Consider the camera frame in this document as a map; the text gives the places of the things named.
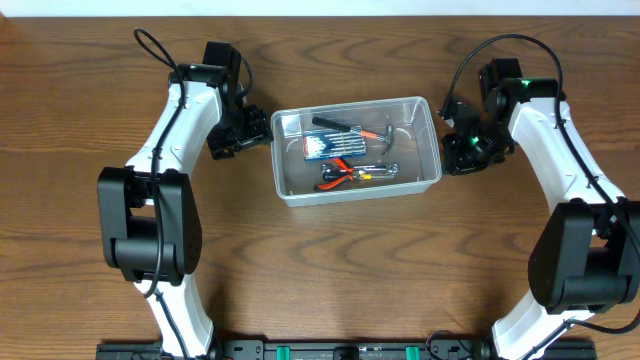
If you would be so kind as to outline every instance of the red pliers handle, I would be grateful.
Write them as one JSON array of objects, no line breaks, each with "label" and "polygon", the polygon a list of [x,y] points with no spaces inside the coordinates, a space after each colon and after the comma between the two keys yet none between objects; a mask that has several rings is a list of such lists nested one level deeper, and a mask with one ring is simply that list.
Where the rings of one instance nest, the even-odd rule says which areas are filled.
[{"label": "red pliers handle", "polygon": [[342,184],[343,182],[347,181],[347,180],[351,180],[353,181],[353,175],[351,175],[351,173],[355,170],[354,168],[350,167],[347,165],[347,163],[344,162],[344,160],[342,160],[341,158],[335,158],[333,159],[333,161],[335,161],[338,166],[345,170],[347,172],[347,174],[337,180],[334,180],[330,183],[327,184],[320,184],[320,185],[316,185],[314,186],[314,190],[316,191],[326,191],[326,190],[331,190],[333,188],[335,188],[336,186]]}]

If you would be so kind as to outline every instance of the brown tabletop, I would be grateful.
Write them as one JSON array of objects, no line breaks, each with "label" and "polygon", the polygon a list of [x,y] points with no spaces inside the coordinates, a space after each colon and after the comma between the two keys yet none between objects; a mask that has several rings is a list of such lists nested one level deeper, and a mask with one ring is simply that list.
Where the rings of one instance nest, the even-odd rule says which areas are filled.
[{"label": "brown tabletop", "polygon": [[[105,340],[153,340],[146,301],[102,255],[96,179],[123,166],[166,103],[168,68],[134,41],[156,36],[177,61],[207,40],[251,63],[250,97],[279,109],[422,96],[435,116],[460,61],[501,33],[559,55],[584,141],[608,177],[640,199],[640,21],[635,18],[6,19],[0,32],[0,357],[90,359]],[[479,104],[476,72],[517,56],[553,76],[534,45],[484,50],[458,93]],[[209,316],[269,339],[426,339],[479,333],[528,289],[527,260],[547,204],[521,149],[420,195],[288,208],[267,146],[192,177],[204,247],[196,271]],[[594,318],[621,326],[640,302]],[[600,358],[640,356],[639,333],[591,336]]]}]

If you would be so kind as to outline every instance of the white wall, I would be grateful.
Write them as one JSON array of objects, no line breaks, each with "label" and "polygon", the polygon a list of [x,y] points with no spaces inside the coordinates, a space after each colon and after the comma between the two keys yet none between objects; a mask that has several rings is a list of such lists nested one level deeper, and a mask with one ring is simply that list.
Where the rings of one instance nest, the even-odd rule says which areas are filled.
[{"label": "white wall", "polygon": [[640,0],[0,0],[25,16],[640,15]]}]

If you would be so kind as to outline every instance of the clear plastic tray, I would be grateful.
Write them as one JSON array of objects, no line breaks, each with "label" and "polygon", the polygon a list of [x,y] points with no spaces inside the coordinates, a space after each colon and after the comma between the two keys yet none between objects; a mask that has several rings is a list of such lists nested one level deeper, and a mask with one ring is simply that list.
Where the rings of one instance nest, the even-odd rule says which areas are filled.
[{"label": "clear plastic tray", "polygon": [[[393,179],[347,181],[335,190],[318,192],[322,184],[322,164],[331,161],[305,161],[302,132],[320,129],[311,123],[314,116],[384,134],[394,126],[394,144],[366,139],[367,155],[347,159],[351,165],[397,163]],[[271,157],[276,191],[289,206],[327,204],[421,193],[440,180],[441,165],[433,120],[422,97],[376,100],[312,108],[280,110],[271,117],[273,143]]]}]

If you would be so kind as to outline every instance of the hammer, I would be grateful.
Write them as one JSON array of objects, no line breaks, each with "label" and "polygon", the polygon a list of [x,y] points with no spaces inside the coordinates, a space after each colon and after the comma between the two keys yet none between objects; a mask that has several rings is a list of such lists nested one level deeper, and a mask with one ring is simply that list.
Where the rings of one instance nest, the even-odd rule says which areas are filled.
[{"label": "hammer", "polygon": [[382,152],[382,155],[386,154],[389,150],[391,150],[391,147],[393,146],[393,125],[387,125],[387,135],[382,136],[382,135],[372,133],[370,131],[364,131],[357,128],[352,128],[351,126],[340,124],[335,121],[327,120],[318,116],[314,116],[313,119],[311,119],[311,123],[313,123],[314,125],[326,127],[328,129],[338,130],[340,132],[350,132],[350,133],[364,136],[369,139],[382,141],[383,143],[387,144],[387,147]]}]

